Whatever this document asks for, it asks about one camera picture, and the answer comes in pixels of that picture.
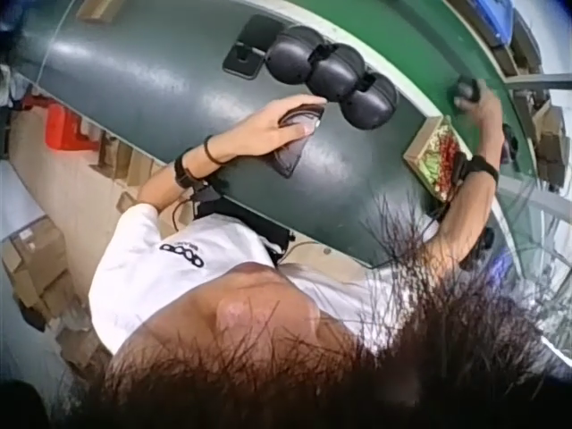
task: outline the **red bin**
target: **red bin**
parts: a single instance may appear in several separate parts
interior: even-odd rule
[[[80,134],[81,118],[57,103],[47,108],[46,144],[54,150],[98,150],[99,142]]]

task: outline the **black printed logo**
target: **black printed logo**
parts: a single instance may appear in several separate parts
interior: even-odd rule
[[[166,252],[174,253],[175,255],[181,255],[189,262],[191,262],[196,268],[202,268],[203,266],[205,266],[205,261],[203,261],[201,257],[195,253],[195,251],[197,250],[196,246],[193,246],[193,248],[195,249],[193,250],[192,248],[182,246],[181,245],[182,243],[177,243],[177,244],[178,246],[172,246],[170,244],[162,244],[159,249],[164,250]]]

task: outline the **t-shirt logo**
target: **t-shirt logo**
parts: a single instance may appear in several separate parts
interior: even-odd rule
[[[175,246],[171,244],[162,244],[159,250],[164,250],[165,252],[171,252],[175,255],[181,255],[189,262],[191,262],[196,268],[202,268],[205,266],[205,261],[201,259],[197,253],[197,246],[191,245],[190,243],[175,243]]]

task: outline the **worker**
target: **worker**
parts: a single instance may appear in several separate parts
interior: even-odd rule
[[[564,412],[570,385],[532,372],[534,327],[481,276],[456,282],[489,217],[504,141],[501,103],[479,85],[478,103],[456,103],[480,131],[480,164],[437,233],[366,287],[275,266],[272,243],[226,214],[159,234],[159,214],[192,183],[311,135],[278,123],[322,98],[273,101],[151,177],[89,293],[113,359],[63,425],[507,428]]]

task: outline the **black wristband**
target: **black wristband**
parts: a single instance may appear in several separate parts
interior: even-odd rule
[[[471,172],[487,172],[492,176],[494,182],[497,185],[499,184],[499,172],[496,168],[487,163],[486,159],[480,155],[473,156],[471,160],[467,162],[467,169],[464,174],[465,177],[467,177]]]
[[[205,149],[205,155],[206,157],[210,160],[211,163],[216,164],[216,165],[220,165],[223,166],[224,163],[221,163],[220,161],[218,161],[208,150],[208,141],[212,138],[213,136],[208,136],[205,139],[205,142],[203,143],[203,148]]]
[[[187,152],[189,151],[184,151],[182,154],[177,156],[177,159],[175,159],[173,165],[175,170],[175,181],[183,189],[195,189],[197,186],[202,185],[202,182],[195,178],[195,176],[193,176],[191,172],[184,167],[182,160]]]

